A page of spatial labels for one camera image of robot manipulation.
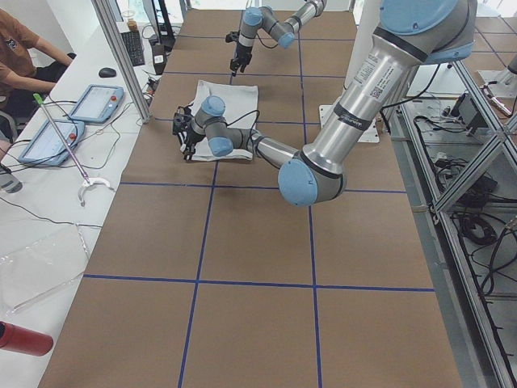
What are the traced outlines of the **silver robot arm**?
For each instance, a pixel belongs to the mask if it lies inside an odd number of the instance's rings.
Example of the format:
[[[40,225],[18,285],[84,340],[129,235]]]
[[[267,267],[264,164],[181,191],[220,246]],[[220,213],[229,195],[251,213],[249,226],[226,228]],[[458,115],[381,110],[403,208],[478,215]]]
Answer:
[[[351,84],[334,102],[316,139],[297,150],[255,129],[236,129],[225,120],[225,103],[207,97],[196,111],[181,108],[172,132],[185,159],[206,141],[212,155],[236,149],[257,154],[279,171],[282,197],[305,207],[333,200],[344,191],[344,160],[370,127],[401,78],[421,65],[468,57],[473,49],[474,1],[383,1],[372,33],[372,49]]]
[[[250,64],[254,41],[259,30],[264,30],[280,47],[287,49],[295,35],[313,18],[319,17],[326,8],[326,1],[306,1],[305,4],[285,21],[280,21],[269,6],[248,7],[244,10],[239,29],[229,32],[226,43],[236,43],[229,68],[233,76],[243,73]]]

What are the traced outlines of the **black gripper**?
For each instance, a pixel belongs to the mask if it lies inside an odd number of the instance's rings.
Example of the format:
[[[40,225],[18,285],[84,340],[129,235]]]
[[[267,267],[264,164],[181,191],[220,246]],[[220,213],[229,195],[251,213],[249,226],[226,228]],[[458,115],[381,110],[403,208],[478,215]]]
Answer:
[[[186,162],[191,162],[195,155],[195,146],[202,141],[202,135],[192,128],[191,123],[183,125],[181,134],[180,137],[183,139],[183,143],[180,149],[183,153],[183,159]]]
[[[252,48],[253,47],[237,43],[235,54],[230,60],[230,70],[233,73],[237,73],[238,71],[243,73],[245,71],[252,58]]]

